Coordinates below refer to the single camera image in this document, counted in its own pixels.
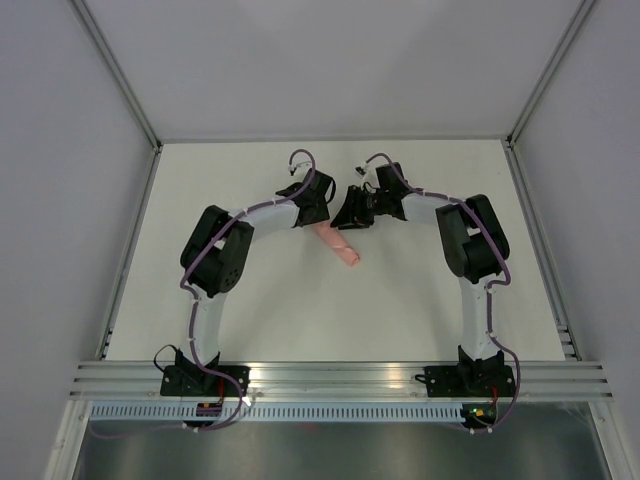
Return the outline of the pink cloth napkin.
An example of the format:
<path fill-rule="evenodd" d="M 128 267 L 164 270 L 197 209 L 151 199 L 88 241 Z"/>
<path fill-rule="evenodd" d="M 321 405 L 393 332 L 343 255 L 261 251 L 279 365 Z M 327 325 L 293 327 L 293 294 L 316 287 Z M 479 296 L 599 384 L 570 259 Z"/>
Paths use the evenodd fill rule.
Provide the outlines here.
<path fill-rule="evenodd" d="M 314 233 L 349 267 L 360 262 L 359 254 L 345 237 L 329 222 L 320 222 L 311 226 Z"/>

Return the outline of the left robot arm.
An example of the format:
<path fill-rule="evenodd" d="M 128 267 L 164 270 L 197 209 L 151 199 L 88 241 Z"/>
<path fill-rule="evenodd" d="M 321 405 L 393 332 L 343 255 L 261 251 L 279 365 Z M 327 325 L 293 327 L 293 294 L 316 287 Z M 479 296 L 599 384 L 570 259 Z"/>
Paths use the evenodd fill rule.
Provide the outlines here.
<path fill-rule="evenodd" d="M 239 283 L 252 243 L 328 220 L 335 192 L 331 176 L 310 169 L 301 182 L 268 201 L 236 212 L 216 205 L 203 211 L 180 256 L 180 287 L 191 294 L 193 303 L 186 344 L 175 356 L 175 368 L 195 395 L 209 395 L 217 387 L 224 303 Z"/>

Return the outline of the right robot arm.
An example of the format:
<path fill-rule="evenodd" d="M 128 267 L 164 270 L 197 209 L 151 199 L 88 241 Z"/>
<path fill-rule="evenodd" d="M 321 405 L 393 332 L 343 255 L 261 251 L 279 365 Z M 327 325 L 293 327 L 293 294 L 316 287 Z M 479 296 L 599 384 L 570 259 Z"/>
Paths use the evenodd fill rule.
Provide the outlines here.
<path fill-rule="evenodd" d="M 511 395 L 515 383 L 495 340 L 492 287 L 508 284 L 509 243 L 490 200 L 483 194 L 465 200 L 412 187 L 397 162 L 376 168 L 377 186 L 364 181 L 347 189 L 331 222 L 339 230 L 371 227 L 388 215 L 421 224 L 435 224 L 449 270 L 459 280 L 462 338 L 454 367 L 427 367 L 417 379 L 431 396 Z"/>

